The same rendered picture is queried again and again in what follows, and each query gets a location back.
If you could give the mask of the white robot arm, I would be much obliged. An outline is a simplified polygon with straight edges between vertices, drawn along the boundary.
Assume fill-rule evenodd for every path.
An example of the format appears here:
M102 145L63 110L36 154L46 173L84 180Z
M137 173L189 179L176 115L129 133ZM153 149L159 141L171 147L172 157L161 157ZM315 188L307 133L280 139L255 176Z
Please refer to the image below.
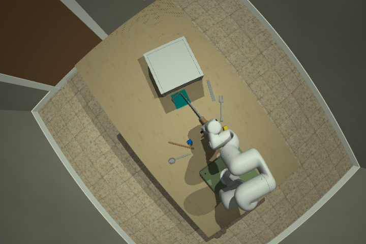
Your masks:
M237 207L244 211L253 210L260 197L272 192L276 188L276 181L271 174L261 154L254 148L239 152L239 139L230 129L221 131L221 124L216 120L209 120L205 124L208 133L209 146L212 150L223 147L220 157L226 168L220 174L220 180L227 187L219 191L219 198L226 210ZM239 176L254 169L259 175L243 181Z

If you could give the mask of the teal square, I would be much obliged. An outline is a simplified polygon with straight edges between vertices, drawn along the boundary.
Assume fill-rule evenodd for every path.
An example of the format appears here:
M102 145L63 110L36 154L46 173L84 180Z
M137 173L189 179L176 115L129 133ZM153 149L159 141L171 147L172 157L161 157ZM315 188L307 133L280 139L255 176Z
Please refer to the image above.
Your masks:
M188 101L191 103L191 101L190 101L190 99L189 99L189 97L188 97L185 89L183 89L183 90L181 90L181 91L179 91L177 93L182 93L188 99ZM171 95L171 97L173 98L177 93ZM174 104L175 104L175 106L176 106L177 109L188 105L188 102L184 99L184 97L181 94L177 95L174 98L174 101L175 101Z

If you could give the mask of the grey metal spoon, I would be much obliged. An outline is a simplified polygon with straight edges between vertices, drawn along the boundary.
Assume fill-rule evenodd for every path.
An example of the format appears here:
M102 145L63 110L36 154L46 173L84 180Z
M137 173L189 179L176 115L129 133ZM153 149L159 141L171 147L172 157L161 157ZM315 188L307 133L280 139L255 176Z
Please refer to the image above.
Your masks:
M174 162L175 162L175 160L180 159L180 158L185 157L185 156L188 156L188 155L191 155L191 153L189 153L189 154L187 154L187 155L184 155L184 156L181 156L181 157L176 158L176 159L175 159L175 158L170 158L170 159L169 159L169 163L171 163L171 164L172 164L172 163L174 163Z

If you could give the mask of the tool with wooden handle and grey metal rod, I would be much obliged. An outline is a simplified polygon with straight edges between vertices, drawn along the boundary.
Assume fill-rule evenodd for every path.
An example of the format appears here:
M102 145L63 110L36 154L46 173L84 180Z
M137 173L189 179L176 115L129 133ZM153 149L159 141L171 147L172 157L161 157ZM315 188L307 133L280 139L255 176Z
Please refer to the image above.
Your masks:
M205 124L206 122L207 122L207 120L204 118L204 117L201 117L201 115L196 111L196 109L192 106L192 104L187 100L187 98L182 94L182 93L177 93L173 98L172 98L172 101L175 103L175 101L174 101L174 98L177 96L177 95L179 95L179 94L181 94L183 97L184 97L184 99L188 102L188 104L193 108L193 110L198 114L198 116L200 117L200 121L203 123L203 124Z

